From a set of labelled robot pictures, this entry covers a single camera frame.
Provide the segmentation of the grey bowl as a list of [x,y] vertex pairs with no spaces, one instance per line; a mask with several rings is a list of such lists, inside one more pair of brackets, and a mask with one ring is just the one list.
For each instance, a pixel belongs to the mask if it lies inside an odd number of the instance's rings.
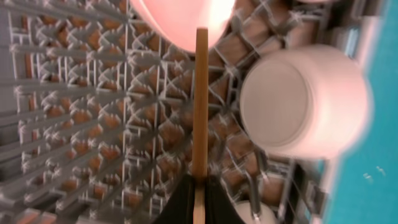
[[363,69],[328,45],[279,50],[256,62],[239,97],[243,127],[278,156],[329,159],[368,132],[373,92]]

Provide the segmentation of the wooden chopstick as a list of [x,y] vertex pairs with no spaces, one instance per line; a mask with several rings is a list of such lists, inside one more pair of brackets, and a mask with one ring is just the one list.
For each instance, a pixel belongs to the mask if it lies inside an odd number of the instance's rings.
[[192,176],[195,179],[193,224],[205,224],[205,189],[208,160],[208,29],[198,28],[195,51]]

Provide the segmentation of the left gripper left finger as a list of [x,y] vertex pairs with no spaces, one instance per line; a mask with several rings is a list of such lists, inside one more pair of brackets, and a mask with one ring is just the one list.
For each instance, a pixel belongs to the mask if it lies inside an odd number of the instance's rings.
[[195,181],[185,174],[153,224],[192,224],[195,203]]

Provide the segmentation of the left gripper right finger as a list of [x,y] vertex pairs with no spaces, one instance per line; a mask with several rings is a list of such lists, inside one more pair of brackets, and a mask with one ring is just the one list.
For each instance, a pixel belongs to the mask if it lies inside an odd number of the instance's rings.
[[205,223],[244,224],[219,179],[214,175],[208,176],[205,184]]

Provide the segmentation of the white cup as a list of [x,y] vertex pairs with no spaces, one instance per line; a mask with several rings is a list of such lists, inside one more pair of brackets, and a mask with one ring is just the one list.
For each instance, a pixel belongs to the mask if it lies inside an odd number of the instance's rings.
[[260,203],[260,214],[255,215],[252,212],[249,201],[238,202],[234,209],[244,223],[247,224],[277,224],[274,212],[265,204]]

